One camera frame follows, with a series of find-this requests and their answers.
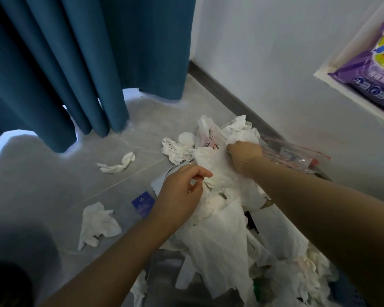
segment white plastic bag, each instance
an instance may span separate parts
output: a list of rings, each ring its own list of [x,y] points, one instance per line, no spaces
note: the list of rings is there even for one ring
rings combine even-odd
[[[246,220],[241,203],[231,202],[196,226],[176,232],[213,298],[238,289],[247,306],[257,306],[249,277]]]
[[[250,212],[262,245],[278,259],[295,259],[307,252],[308,239],[276,205]]]
[[[199,147],[210,147],[218,149],[225,147],[225,133],[213,122],[211,118],[202,115],[198,121],[198,133],[195,139],[195,149]]]

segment pile of trash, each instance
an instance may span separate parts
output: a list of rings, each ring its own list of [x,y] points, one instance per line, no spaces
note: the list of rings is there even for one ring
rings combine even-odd
[[[196,136],[183,133],[180,143],[163,139],[162,153],[172,163],[193,162],[213,173],[204,180],[195,213],[163,248],[182,251],[186,275],[201,274],[213,298],[234,288],[249,307],[337,306],[328,299],[337,270],[254,181],[232,166],[227,144],[267,146],[257,129],[244,115],[222,129],[206,116],[198,125]],[[245,211],[256,229],[248,229]],[[258,297],[254,279],[262,284]]]

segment detergent bag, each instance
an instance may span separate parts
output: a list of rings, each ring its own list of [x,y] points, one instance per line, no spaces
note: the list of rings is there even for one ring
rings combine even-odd
[[[329,75],[384,108],[384,23],[371,50],[355,56]]]

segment curtain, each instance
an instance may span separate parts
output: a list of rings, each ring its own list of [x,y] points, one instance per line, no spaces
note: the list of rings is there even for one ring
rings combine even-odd
[[[34,131],[55,152],[74,123],[124,129],[123,88],[179,99],[195,0],[0,0],[0,135]]]

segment tile grout line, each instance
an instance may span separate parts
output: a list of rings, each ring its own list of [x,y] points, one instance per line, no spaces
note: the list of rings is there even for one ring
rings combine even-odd
[[[97,195],[100,195],[101,193],[103,193],[103,192],[105,192],[106,190],[109,190],[110,188],[112,188],[112,187],[114,187],[114,186],[120,184],[121,182],[123,182],[123,181],[125,181],[125,180],[127,180],[127,179],[129,179],[129,178],[132,178],[134,175],[136,175],[136,174],[138,174],[138,173],[140,173],[140,172],[142,172],[142,171],[148,169],[149,167],[151,167],[151,166],[153,166],[153,165],[158,164],[159,162],[163,161],[164,159],[166,159],[166,157],[164,157],[164,158],[162,158],[162,159],[160,159],[160,160],[154,162],[153,164],[149,165],[148,167],[145,167],[145,168],[143,168],[143,169],[141,169],[141,170],[135,172],[133,175],[130,175],[129,177],[126,177],[125,179],[123,179],[123,180],[121,180],[121,181],[119,181],[119,182],[117,182],[117,183],[115,183],[115,184],[113,184],[113,185],[107,187],[106,189],[100,191],[99,193],[97,193],[97,194],[95,194],[95,195],[92,195],[91,197],[88,197],[87,199],[84,199],[83,201],[80,201],[79,203],[76,203],[75,205],[72,205],[71,207],[68,208],[68,210],[74,208],[75,206],[81,205],[82,203],[84,203],[84,202],[90,200],[91,198],[93,198],[93,197],[95,197],[95,196],[97,196]]]

